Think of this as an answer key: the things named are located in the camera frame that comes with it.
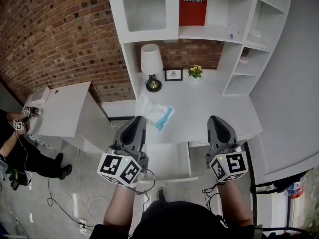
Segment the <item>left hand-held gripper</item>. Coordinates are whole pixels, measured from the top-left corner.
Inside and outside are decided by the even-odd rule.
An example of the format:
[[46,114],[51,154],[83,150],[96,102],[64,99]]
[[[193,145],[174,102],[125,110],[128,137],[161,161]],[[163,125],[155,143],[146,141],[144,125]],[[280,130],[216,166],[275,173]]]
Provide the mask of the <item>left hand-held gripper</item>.
[[142,152],[146,140],[146,120],[137,116],[121,126],[113,145],[102,153],[97,173],[107,181],[133,186],[140,173],[146,173],[149,158]]

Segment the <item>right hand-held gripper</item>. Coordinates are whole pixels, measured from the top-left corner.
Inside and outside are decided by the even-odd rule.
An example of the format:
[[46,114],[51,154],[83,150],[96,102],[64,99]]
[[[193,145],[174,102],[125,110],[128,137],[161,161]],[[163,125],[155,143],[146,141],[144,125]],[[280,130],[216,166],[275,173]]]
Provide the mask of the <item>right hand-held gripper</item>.
[[207,141],[210,151],[206,154],[207,167],[218,183],[239,179],[248,172],[246,151],[238,145],[234,128],[217,116],[207,121]]

